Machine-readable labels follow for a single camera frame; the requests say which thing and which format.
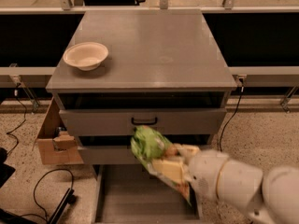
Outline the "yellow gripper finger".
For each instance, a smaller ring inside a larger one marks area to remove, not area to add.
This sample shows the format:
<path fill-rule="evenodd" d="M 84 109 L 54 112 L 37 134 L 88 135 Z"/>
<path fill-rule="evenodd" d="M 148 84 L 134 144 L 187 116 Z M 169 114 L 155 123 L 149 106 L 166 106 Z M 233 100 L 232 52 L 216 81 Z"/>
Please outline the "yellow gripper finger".
<path fill-rule="evenodd" d="M 153 160 L 151 165 L 155 171 L 171 181 L 182 184 L 184 180 L 184 163 L 182 161 Z"/>
<path fill-rule="evenodd" d="M 200 151 L 200 148 L 193 145 L 175 144 L 178 153 L 183 157 L 192 157 Z"/>

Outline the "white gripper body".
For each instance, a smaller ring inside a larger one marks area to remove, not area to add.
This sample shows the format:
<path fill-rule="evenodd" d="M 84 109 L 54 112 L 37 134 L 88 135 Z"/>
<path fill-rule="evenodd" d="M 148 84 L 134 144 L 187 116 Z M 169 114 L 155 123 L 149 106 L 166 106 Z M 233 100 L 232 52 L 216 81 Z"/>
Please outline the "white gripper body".
<path fill-rule="evenodd" d="M 217 182 L 223 165 L 229 160 L 225 153 L 210 149 L 199 151 L 189 162 L 191 186 L 197 196 L 216 201 Z"/>

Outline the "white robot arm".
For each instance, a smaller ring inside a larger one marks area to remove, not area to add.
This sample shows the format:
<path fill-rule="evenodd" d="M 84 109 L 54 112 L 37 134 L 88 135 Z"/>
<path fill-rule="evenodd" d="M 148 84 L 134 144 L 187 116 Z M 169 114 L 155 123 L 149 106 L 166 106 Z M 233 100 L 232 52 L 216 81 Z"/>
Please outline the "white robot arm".
<path fill-rule="evenodd" d="M 299 169 L 262 169 L 213 149 L 175 144 L 149 171 L 191 185 L 198 197 L 228 203 L 258 224 L 299 224 Z"/>

